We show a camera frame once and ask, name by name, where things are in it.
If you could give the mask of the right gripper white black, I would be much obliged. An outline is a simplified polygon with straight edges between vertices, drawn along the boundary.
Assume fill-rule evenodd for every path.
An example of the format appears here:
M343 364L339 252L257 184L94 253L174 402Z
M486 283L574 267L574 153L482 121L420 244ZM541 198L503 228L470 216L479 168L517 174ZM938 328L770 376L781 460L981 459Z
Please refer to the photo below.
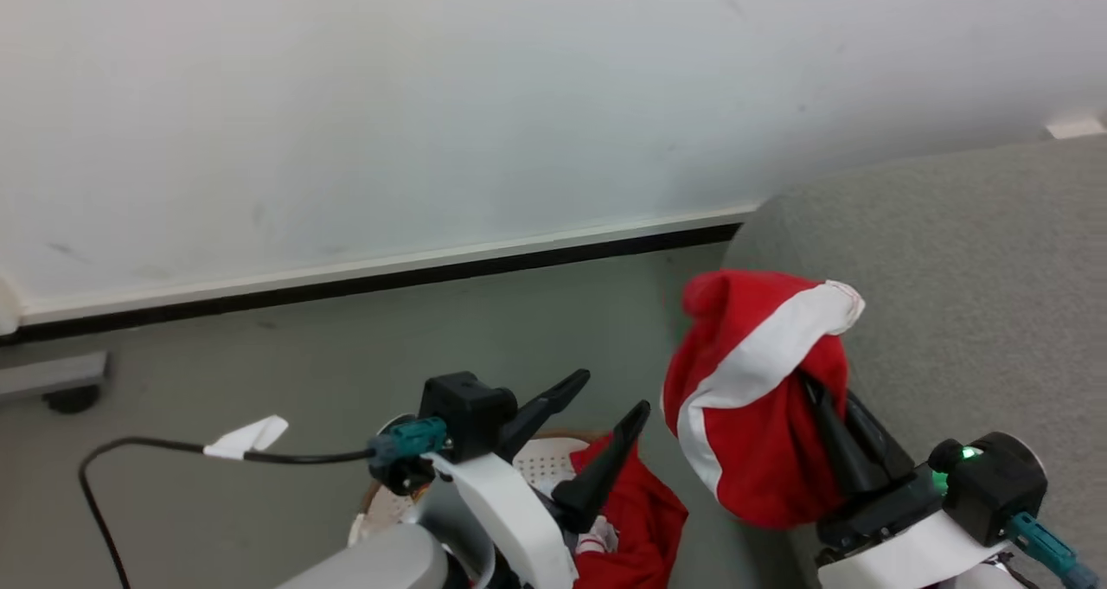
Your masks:
M914 472L913 480L906 483L909 493L937 498L925 517L893 531L882 529L835 561L819 562L820 588L1013 588L1012 570L1001 561L1008 542L984 547L961 529L942 510L933 472L925 465L915 468L914 459L853 391L848 392L842 418L820 381L805 371L797 376L844 496L888 487Z

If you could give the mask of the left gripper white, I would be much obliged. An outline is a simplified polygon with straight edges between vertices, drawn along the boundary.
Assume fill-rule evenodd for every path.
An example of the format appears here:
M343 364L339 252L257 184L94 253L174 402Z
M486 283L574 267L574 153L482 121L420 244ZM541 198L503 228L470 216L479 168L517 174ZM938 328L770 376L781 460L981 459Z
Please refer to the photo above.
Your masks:
M537 490L507 462L513 462L547 420L569 407L591 378L592 372L579 368L523 404L503 425L496 455L454 464L427 452L438 479L422 496L422 526L461 561L473 588L493 586L499 560L524 586L575 585L573 554L562 530L578 535L592 529L648 423L651 404L638 401L584 469L554 487L551 514Z

